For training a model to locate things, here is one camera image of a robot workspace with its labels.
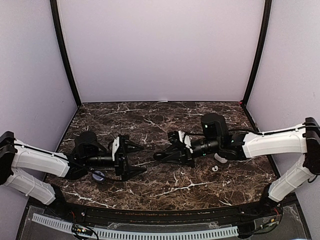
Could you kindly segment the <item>black earbud charging case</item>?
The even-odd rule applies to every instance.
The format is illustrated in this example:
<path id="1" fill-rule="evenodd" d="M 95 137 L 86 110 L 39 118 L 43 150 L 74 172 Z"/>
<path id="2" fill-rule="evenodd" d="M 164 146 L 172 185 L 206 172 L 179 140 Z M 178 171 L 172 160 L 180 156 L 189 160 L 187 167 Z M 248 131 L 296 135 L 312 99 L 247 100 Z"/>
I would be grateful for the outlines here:
<path id="1" fill-rule="evenodd" d="M 162 161 L 166 157 L 166 154 L 163 152 L 155 152 L 153 154 L 153 159 L 155 161 Z"/>

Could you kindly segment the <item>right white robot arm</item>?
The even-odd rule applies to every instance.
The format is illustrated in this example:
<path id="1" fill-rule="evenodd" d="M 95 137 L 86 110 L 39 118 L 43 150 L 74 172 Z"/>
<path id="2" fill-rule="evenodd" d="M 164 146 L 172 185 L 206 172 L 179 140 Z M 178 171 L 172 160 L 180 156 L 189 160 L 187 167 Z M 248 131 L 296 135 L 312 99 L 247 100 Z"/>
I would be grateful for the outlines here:
<path id="1" fill-rule="evenodd" d="M 194 167 L 194 159 L 213 154 L 220 162 L 244 161 L 258 156 L 300 153 L 298 161 L 264 188 L 255 213 L 266 217 L 289 193 L 320 174 L 320 126 L 312 117 L 302 124 L 276 131 L 228 129 L 222 115 L 208 113 L 200 119 L 203 138 L 191 140 L 183 131 L 168 133 L 171 145 L 153 155 L 162 163 Z"/>

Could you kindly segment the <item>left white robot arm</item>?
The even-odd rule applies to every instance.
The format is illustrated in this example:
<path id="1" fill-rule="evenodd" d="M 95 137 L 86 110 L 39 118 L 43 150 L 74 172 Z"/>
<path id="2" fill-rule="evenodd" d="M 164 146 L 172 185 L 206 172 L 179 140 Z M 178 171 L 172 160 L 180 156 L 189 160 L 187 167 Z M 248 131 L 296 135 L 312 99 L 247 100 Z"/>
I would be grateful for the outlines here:
<path id="1" fill-rule="evenodd" d="M 14 133 L 6 131 L 0 137 L 0 183 L 14 188 L 32 197 L 44 205 L 51 205 L 51 210 L 60 218 L 67 218 L 71 213 L 65 203 L 59 187 L 45 183 L 25 169 L 36 170 L 55 175 L 67 180 L 78 180 L 88 173 L 105 179 L 94 167 L 114 168 L 117 182 L 126 182 L 146 172 L 146 168 L 132 166 L 128 154 L 142 151 L 144 148 L 132 142 L 127 135 L 118 135 L 108 150 L 98 142 L 92 131 L 84 131 L 74 140 L 74 149 L 70 154 L 51 152 L 30 146 L 17 140 Z"/>

